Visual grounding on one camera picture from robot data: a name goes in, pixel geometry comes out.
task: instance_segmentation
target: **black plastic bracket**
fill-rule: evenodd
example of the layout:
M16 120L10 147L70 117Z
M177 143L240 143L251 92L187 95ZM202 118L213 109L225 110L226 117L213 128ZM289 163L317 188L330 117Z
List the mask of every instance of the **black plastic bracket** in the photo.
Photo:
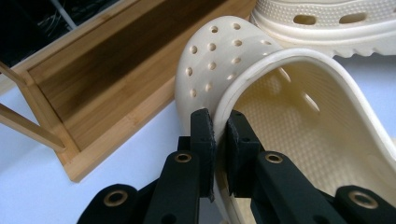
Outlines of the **black plastic bracket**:
M252 205L262 203L263 206L252 208L255 216L264 217L257 212L271 204L270 212L275 211L281 223L346 223L285 155L274 151L260 153L256 174L255 191L259 193L253 195ZM258 223L276 223L267 221Z
M348 223L395 223L396 208L374 192L357 186L337 190L334 207Z
M254 172L257 155L263 150L242 113L233 110L226 129L227 181L230 195L251 198L256 179Z
M217 145L212 120L206 108L197 110L191 114L190 150L200 158L200 197L207 197L213 202Z
M157 180L141 190L116 184L99 191L84 210L78 224L142 223Z
M143 223L198 223L199 158L177 151L166 159Z

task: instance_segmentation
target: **wooden slat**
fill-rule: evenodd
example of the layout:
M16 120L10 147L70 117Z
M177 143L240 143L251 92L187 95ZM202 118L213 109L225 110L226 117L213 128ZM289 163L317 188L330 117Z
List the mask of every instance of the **wooden slat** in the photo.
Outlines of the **wooden slat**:
M26 102L32 109L32 112L35 114L35 118L39 122L40 126L51 133L55 133L64 143L65 150L57 153L57 156L62 165L66 165L80 153L75 141L59 120L55 111L53 111L50 106L50 103L36 84L30 85L26 88L20 88L20 90Z
M13 80L17 85L26 86L25 80L2 62L0 62L0 73L6 75L6 77Z
M0 122L55 151L64 151L64 143L61 139L2 104L0 104Z
M16 84L4 75L0 75L0 95L11 90Z
M66 164L64 169L70 179L76 182L80 181L110 153L124 143L129 136L136 133L144 124L168 105L173 99L174 84L175 81L173 78L163 83L142 104L136 106L134 110L129 111L112 128L108 129L84 149L80 155L75 157L72 163Z

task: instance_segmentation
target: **textured footbed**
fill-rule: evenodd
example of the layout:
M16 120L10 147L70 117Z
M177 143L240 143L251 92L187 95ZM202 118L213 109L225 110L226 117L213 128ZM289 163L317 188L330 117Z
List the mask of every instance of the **textured footbed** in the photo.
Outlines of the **textured footbed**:
M264 75L238 99L266 150L284 153L313 185L331 195L340 186L357 185L389 195L396 189L387 166L358 111L329 76L309 63L292 63ZM249 200L237 199L246 223L254 222Z

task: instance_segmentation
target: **wooden board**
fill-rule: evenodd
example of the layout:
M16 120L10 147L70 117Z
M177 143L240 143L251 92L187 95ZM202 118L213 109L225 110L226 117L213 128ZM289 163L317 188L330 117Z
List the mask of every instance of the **wooden board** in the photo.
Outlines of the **wooden board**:
M0 75L0 95L15 87L15 82L6 76Z
M38 122L65 145L57 155L69 177L79 181L173 100L177 62L196 30L219 16L245 18L254 4L121 1L15 66Z

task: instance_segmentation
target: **screw hole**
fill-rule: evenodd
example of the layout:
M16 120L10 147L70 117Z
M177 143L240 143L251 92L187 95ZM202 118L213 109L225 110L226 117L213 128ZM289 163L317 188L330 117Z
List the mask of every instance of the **screw hole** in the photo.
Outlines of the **screw hole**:
M161 223L162 224L173 224L176 223L176 217L173 214L166 214L165 216L163 216L163 218L161 219Z
M104 198L104 204L107 207L116 207L125 203L128 193L125 190L114 190L109 192Z
M360 207L367 209L376 209L378 202L370 195L365 194L358 190L353 190L348 193L349 199Z
M190 52L191 52L191 54L196 54L197 51L198 51L198 48L197 48L196 46L190 47Z
M283 161L283 159L280 156L272 153L265 155L265 159L271 163L281 163Z
M177 162L189 162L192 156L185 153L180 153L175 156L175 161Z
M240 40L235 40L235 41L233 42L233 44L234 44L235 46L239 47L239 46L242 45L242 41L240 41Z
M216 49L216 45L213 44L213 43L211 43L211 44L209 44L209 45L207 46L207 48L208 48L210 51L213 51L213 50Z
M233 28L234 28L235 30L239 30L239 29L241 29L241 25L239 25L238 23L234 23L234 24L233 24Z
M217 26L212 26L212 27L210 27L210 31L211 31L213 34L215 34L215 33L217 33L217 32L219 31L219 28L218 28Z

